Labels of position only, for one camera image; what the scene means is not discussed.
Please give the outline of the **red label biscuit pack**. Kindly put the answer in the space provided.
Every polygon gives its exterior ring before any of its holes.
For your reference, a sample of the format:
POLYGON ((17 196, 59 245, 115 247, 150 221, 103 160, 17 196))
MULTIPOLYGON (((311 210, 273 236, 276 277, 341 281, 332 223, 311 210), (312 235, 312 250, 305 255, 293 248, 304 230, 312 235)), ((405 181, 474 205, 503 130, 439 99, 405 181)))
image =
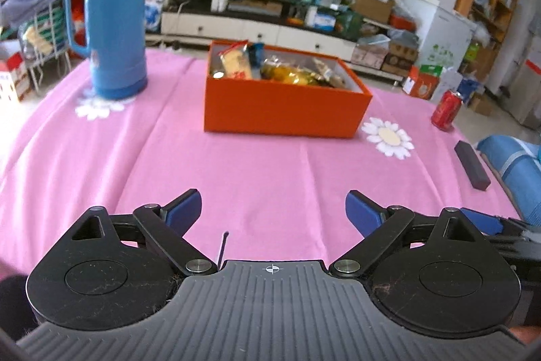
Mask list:
POLYGON ((218 53, 227 78, 239 80, 252 79, 248 45, 249 42, 247 40, 240 41, 218 53))

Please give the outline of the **yellow orange snack bag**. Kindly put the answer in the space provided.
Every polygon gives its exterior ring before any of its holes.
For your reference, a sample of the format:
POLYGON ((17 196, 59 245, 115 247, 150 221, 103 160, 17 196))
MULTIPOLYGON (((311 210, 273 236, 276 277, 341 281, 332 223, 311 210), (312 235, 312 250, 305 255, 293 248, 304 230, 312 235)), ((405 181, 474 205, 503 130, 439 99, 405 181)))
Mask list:
POLYGON ((263 80, 290 85, 321 85, 325 79, 311 70, 288 64, 264 64, 260 68, 263 80))

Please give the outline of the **clear bread pastry pack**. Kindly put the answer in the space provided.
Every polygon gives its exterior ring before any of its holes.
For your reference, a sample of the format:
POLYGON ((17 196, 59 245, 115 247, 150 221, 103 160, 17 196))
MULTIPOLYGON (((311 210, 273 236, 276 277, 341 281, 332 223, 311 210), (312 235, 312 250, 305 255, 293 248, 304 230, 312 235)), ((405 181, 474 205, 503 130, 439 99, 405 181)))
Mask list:
POLYGON ((313 58, 313 64, 317 72, 334 88, 346 89, 346 83, 342 77, 335 73, 326 63, 313 58))

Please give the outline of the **dark grey rectangular box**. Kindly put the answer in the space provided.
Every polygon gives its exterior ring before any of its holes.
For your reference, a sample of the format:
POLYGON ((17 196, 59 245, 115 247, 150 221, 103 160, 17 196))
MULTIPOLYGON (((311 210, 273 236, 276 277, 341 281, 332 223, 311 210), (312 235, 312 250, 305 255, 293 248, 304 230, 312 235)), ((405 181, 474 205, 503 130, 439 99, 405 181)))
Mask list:
POLYGON ((455 145, 454 150, 467 174, 471 186, 476 190, 487 190, 488 186, 491 185, 491 180, 473 147, 465 141, 459 141, 455 145))

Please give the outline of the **red soda can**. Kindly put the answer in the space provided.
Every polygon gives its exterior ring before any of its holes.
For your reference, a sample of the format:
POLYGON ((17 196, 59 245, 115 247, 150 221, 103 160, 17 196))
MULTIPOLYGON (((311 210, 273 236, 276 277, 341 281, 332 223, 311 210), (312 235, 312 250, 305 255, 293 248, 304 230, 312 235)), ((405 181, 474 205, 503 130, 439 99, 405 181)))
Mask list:
POLYGON ((442 131, 448 131, 451 129, 461 105, 461 95, 458 92, 447 90, 434 109, 434 113, 430 119, 431 123, 442 131))

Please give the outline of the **pink tablecloth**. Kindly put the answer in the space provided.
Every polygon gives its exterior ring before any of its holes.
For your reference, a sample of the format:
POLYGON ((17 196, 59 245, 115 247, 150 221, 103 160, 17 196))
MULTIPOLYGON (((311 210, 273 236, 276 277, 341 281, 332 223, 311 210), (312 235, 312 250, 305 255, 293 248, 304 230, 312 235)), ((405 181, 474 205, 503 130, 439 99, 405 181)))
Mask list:
POLYGON ((148 88, 91 107, 81 64, 40 103, 1 168, 1 273, 27 274, 89 207, 129 213, 189 189, 202 196, 188 241, 206 256, 332 262, 359 240, 349 191, 425 215, 446 206, 517 215, 497 182, 469 183, 460 132, 431 103, 374 90, 352 139, 206 133, 204 61, 148 52, 148 88))

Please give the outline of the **white small fridge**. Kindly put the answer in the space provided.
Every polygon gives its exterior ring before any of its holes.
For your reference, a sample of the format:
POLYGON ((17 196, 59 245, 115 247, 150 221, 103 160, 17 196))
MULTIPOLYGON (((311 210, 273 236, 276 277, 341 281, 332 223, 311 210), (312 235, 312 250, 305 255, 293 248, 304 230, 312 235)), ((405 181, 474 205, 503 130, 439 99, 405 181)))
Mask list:
POLYGON ((438 0, 403 0, 417 24, 419 38, 416 66, 458 68, 473 38, 475 24, 438 0))

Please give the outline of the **white tv cabinet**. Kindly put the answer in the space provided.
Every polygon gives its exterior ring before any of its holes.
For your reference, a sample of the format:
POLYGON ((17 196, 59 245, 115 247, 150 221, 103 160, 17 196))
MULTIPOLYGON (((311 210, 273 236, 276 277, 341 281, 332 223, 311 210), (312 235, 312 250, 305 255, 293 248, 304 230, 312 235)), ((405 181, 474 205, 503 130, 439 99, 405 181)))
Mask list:
POLYGON ((298 26, 214 15, 165 12, 161 16, 161 36, 164 39, 206 47, 214 40, 262 42, 266 45, 337 57, 361 74, 395 83, 404 80, 403 76, 354 63, 352 55, 355 43, 298 26))

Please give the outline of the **brown cardboard box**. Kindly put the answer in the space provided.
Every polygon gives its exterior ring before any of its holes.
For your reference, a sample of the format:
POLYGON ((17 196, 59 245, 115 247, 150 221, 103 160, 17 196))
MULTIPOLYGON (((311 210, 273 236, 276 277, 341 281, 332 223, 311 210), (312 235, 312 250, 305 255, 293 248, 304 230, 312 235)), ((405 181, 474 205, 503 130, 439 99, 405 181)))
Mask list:
POLYGON ((351 0, 350 8, 367 19, 387 24, 395 5, 394 0, 351 0))

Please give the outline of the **blue thermos jug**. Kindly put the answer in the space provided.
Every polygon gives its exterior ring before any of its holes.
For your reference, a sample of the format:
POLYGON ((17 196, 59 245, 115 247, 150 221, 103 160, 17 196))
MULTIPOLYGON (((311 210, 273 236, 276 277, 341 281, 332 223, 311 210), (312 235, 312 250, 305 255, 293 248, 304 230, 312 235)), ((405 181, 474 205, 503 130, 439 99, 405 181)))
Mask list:
POLYGON ((145 0, 84 0, 85 44, 74 39, 72 0, 64 0, 67 38, 89 61, 92 86, 108 100, 129 98, 148 84, 145 0))

